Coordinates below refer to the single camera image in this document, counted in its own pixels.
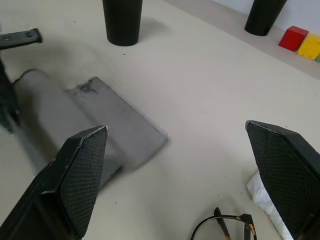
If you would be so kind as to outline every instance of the wooden block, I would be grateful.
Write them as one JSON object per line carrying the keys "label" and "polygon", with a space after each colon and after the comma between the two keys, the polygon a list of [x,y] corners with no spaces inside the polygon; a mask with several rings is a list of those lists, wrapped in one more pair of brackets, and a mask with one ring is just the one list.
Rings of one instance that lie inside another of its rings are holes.
{"label": "wooden block", "polygon": [[285,31],[279,43],[279,46],[295,52],[297,51],[305,37],[308,35],[308,33],[309,31],[307,30],[296,26],[291,26]]}
{"label": "wooden block", "polygon": [[314,33],[310,33],[304,39],[302,45],[296,53],[305,58],[316,60],[316,58],[320,54],[320,36]]}

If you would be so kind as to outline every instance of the eyeglasses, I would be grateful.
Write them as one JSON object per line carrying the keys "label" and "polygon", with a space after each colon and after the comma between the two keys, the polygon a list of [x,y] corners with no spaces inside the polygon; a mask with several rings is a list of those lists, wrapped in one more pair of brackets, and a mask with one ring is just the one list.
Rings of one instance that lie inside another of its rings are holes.
{"label": "eyeglasses", "polygon": [[222,215],[220,209],[217,207],[214,210],[214,216],[210,216],[201,221],[191,236],[191,240],[211,239],[257,240],[252,216],[245,213],[241,216]]}

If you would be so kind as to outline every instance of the white table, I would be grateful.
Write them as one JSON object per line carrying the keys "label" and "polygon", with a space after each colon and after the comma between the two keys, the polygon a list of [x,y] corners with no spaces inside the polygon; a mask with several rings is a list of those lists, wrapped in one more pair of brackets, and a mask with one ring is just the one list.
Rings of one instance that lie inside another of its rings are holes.
{"label": "white table", "polygon": [[[161,0],[144,1],[131,47],[107,41],[101,0],[2,0],[0,19],[44,38],[2,54],[12,79],[40,68],[72,88],[98,76],[169,135],[153,161],[99,193],[84,239],[185,240],[218,206],[251,214],[259,240],[280,239],[246,188],[257,166],[245,122],[287,126],[320,149],[319,80]],[[4,221],[33,175],[3,130],[0,153]]]}

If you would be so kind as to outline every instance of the dark stain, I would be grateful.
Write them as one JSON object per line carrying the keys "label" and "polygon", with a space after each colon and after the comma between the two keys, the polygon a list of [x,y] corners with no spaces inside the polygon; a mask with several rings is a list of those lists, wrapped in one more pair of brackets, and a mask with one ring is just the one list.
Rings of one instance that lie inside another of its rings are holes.
{"label": "dark stain", "polygon": [[81,85],[80,88],[79,88],[80,91],[83,92],[83,93],[93,92],[93,93],[97,94],[97,91],[91,88],[91,83],[92,83],[92,81],[89,81],[89,82]]}

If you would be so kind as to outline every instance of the black cylinder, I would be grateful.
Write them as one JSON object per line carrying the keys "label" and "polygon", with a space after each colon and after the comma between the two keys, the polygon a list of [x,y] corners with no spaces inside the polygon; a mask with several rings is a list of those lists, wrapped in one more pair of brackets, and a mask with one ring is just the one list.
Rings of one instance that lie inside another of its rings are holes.
{"label": "black cylinder", "polygon": [[143,0],[102,0],[106,34],[110,43],[132,46],[139,40]]}
{"label": "black cylinder", "polygon": [[254,0],[244,29],[253,35],[266,36],[287,0]]}

